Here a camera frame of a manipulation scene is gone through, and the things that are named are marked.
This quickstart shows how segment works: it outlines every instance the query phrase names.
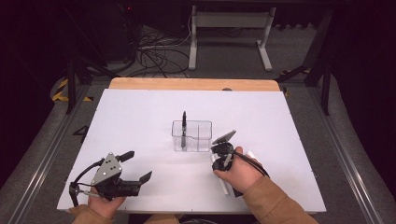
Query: black cable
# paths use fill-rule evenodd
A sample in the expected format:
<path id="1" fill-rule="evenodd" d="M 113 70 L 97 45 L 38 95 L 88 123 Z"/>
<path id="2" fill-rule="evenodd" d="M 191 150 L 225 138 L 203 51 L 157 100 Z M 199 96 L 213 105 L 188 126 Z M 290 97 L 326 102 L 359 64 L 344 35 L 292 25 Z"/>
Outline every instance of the black cable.
<path id="1" fill-rule="evenodd" d="M 79 176 L 76 178 L 76 180 L 74 181 L 74 183 L 77 183 L 85 174 L 87 174 L 87 172 L 89 172 L 93 167 L 95 166 L 100 166 L 102 165 L 103 161 L 105 159 L 101 159 L 99 161 L 97 161 L 96 163 L 92 164 L 91 166 L 89 166 L 87 169 L 85 169 L 83 172 L 81 172 L 81 174 L 79 174 Z"/>
<path id="2" fill-rule="evenodd" d="M 138 47 L 136 51 L 136 61 L 143 67 L 139 68 L 132 73 L 128 74 L 127 77 L 135 77 L 138 75 L 145 76 L 147 74 L 153 74 L 155 77 L 157 74 L 161 74 L 164 77 L 167 77 L 168 74 L 179 74 L 183 73 L 185 77 L 188 77 L 185 71 L 189 68 L 188 65 L 181 66 L 175 61 L 169 60 L 167 58 L 168 52 L 176 52 L 181 54 L 182 56 L 189 59 L 190 57 L 176 49 L 166 49 L 167 47 L 172 47 L 174 44 L 182 44 L 185 39 L 181 41 L 180 38 L 175 40 L 169 39 L 170 44 L 161 43 L 163 40 L 168 41 L 168 37 L 171 37 L 169 34 L 162 32 L 145 32 L 143 30 L 143 34 L 138 40 Z M 176 66 L 177 70 L 169 71 L 169 66 Z"/>
<path id="3" fill-rule="evenodd" d="M 77 183 L 78 185 L 83 185 L 83 186 L 87 186 L 87 187 L 93 187 L 93 185 L 89 185 L 89 184 L 84 184 L 84 183 Z"/>

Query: hand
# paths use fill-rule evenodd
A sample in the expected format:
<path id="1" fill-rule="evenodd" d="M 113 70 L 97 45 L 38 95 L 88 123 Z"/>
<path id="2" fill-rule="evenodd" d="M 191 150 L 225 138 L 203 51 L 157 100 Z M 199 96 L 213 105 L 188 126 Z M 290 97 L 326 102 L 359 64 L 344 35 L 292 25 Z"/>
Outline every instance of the hand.
<path id="1" fill-rule="evenodd" d="M 96 188 L 92 187 L 91 192 L 98 193 Z M 97 214 L 108 219 L 113 219 L 116 215 L 117 209 L 125 201 L 126 197 L 115 198 L 113 201 L 109 201 L 106 198 L 99 198 L 90 196 L 88 198 L 88 207 L 95 211 Z"/>
<path id="2" fill-rule="evenodd" d="M 241 147 L 237 147 L 235 150 L 241 154 L 244 151 Z M 222 172 L 220 170 L 214 170 L 213 173 L 227 181 L 234 189 L 241 193 L 245 193 L 262 178 L 262 174 L 259 171 L 237 155 L 233 155 L 233 165 L 229 171 Z"/>

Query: white table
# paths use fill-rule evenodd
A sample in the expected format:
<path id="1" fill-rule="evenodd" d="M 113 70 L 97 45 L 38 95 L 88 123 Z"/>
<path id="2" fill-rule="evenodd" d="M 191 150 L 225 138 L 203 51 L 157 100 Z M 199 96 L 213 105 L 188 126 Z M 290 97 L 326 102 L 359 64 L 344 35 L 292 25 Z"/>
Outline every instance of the white table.
<path id="1" fill-rule="evenodd" d="M 133 150 L 134 158 L 121 164 L 121 178 L 137 180 L 149 171 L 152 177 L 121 211 L 249 214 L 242 198 L 223 193 L 212 173 L 210 152 L 174 151 L 172 121 L 181 119 L 183 111 L 187 119 L 211 120 L 214 139 L 236 130 L 231 143 L 251 150 L 306 212 L 326 211 L 281 91 L 153 90 L 105 90 L 58 209 L 73 206 L 68 183 L 85 168 L 108 152 L 121 155 Z M 94 173 L 91 170 L 80 182 L 91 183 Z M 88 196 L 78 195 L 79 203 L 87 200 Z"/>

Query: transparent box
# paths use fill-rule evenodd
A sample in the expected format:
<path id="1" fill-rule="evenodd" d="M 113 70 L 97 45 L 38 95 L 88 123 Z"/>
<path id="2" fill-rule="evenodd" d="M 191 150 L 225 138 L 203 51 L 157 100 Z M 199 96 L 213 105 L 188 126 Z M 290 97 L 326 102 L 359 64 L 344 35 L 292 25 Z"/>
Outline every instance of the transparent box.
<path id="1" fill-rule="evenodd" d="M 181 146 L 183 139 L 182 120 L 174 120 L 172 137 L 175 151 L 209 151 L 212 140 L 212 122 L 208 120 L 186 120 L 186 146 Z"/>

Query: pen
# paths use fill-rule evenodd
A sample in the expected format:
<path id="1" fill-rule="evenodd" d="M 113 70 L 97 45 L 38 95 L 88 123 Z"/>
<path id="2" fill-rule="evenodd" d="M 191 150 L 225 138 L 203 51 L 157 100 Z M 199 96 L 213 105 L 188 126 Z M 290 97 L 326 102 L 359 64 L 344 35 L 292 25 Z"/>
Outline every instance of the pen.
<path id="1" fill-rule="evenodd" d="M 186 150 L 186 129 L 187 129 L 187 121 L 186 121 L 186 111 L 183 112 L 183 121 L 181 123 L 181 130 L 182 130 L 182 135 L 181 135 L 181 149 L 183 151 Z"/>

